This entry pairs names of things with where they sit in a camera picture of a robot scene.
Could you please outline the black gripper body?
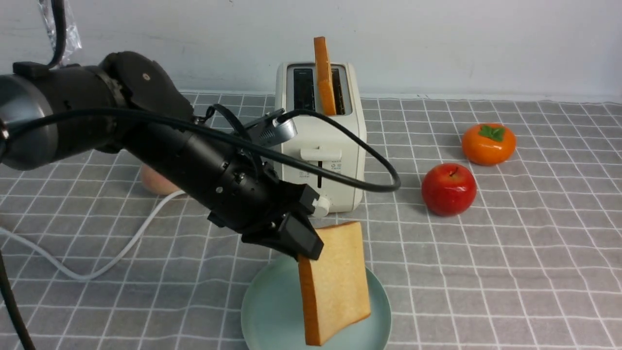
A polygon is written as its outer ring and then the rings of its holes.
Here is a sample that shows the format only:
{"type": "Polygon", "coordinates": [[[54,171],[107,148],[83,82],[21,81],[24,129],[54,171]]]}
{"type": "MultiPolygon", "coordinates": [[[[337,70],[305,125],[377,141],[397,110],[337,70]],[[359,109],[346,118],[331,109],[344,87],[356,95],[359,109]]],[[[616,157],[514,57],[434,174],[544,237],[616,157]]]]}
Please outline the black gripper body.
{"type": "Polygon", "coordinates": [[[240,155],[209,155],[208,220],[240,233],[243,242],[282,242],[278,232],[288,186],[271,165],[260,173],[240,155]]]}

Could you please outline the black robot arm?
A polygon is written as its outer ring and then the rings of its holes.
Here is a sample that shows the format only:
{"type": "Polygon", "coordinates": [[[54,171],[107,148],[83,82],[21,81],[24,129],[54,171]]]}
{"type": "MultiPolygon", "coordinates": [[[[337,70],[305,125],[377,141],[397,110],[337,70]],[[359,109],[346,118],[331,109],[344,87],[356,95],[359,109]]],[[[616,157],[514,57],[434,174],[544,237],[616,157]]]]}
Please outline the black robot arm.
{"type": "Polygon", "coordinates": [[[307,219],[318,193],[280,180],[224,106],[195,116],[158,63],[124,51],[97,66],[15,62],[1,76],[2,164],[30,171],[92,149],[125,149],[244,243],[320,257],[324,243],[307,219]]]}

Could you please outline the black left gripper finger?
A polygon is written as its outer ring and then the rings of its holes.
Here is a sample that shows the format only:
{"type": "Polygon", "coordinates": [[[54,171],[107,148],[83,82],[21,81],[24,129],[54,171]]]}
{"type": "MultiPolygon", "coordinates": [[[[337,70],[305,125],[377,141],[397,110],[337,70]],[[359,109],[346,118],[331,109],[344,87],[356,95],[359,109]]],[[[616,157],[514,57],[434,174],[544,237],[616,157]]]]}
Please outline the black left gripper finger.
{"type": "Polygon", "coordinates": [[[324,242],[309,219],[299,212],[277,213],[242,229],[242,242],[273,249],[298,260],[316,261],[324,242]]]}

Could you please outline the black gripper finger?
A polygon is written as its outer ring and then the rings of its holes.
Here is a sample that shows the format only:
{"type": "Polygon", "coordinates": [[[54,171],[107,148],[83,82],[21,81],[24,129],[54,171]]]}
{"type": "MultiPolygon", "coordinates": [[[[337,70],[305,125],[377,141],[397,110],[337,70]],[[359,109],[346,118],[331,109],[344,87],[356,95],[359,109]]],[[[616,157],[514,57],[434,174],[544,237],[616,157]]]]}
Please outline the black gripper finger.
{"type": "Polygon", "coordinates": [[[319,193],[308,184],[284,182],[285,206],[288,211],[313,215],[320,198],[319,193]]]}

